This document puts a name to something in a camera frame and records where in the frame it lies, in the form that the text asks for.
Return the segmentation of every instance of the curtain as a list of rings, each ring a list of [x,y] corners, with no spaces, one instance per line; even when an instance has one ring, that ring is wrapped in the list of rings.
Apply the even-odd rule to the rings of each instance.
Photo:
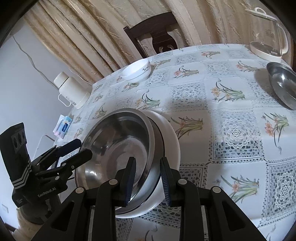
[[[125,26],[131,28],[172,11],[178,24],[168,26],[167,31],[179,48],[249,44],[245,9],[255,7],[273,15],[259,0],[40,0],[25,14],[25,20],[52,54],[94,83],[141,59],[123,30]],[[148,56],[156,54],[149,34],[139,41]],[[289,51],[285,55],[288,64],[291,58]]]

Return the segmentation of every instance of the kettle lid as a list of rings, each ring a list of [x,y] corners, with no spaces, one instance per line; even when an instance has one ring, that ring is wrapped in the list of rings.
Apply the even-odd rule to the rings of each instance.
[[[254,8],[254,10],[245,9],[245,11],[247,13],[252,14],[252,15],[254,15],[256,17],[259,17],[259,18],[264,18],[264,19],[267,19],[267,20],[277,21],[277,19],[275,17],[266,14],[266,12],[262,8],[259,8],[259,7]]]
[[[54,79],[54,84],[58,88],[60,88],[68,78],[69,76],[67,74],[65,74],[64,72],[60,72],[58,76]]]

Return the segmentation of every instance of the stainless steel bowl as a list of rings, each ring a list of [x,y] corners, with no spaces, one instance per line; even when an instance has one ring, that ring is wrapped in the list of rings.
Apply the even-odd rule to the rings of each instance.
[[[287,66],[270,62],[266,66],[269,82],[281,101],[296,110],[296,73]]]
[[[136,158],[132,200],[116,214],[130,212],[152,194],[159,178],[159,161],[164,144],[157,125],[142,112],[120,109],[101,119],[88,133],[80,151],[90,149],[93,157],[75,170],[76,186],[99,187],[125,168],[130,156]]]

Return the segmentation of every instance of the electric kettle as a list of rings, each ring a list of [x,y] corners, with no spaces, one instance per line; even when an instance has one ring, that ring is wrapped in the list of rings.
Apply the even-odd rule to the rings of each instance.
[[[289,49],[284,29],[277,23],[276,18],[267,15],[262,8],[245,11],[250,17],[251,51],[262,59],[280,63],[282,55]]]

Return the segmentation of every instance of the table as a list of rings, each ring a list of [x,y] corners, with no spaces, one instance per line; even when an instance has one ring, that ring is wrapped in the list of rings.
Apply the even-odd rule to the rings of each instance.
[[[181,176],[199,187],[220,186],[267,240],[282,240],[295,221],[296,112],[274,96],[268,61],[237,44],[186,47],[149,60],[153,72],[143,83],[123,81],[122,69],[95,83],[87,103],[71,111],[73,122],[56,144],[83,140],[116,109],[154,110],[176,131]],[[71,181],[68,192],[75,188]],[[177,241],[179,226],[180,208],[163,202],[141,217],[118,219],[117,236]]]

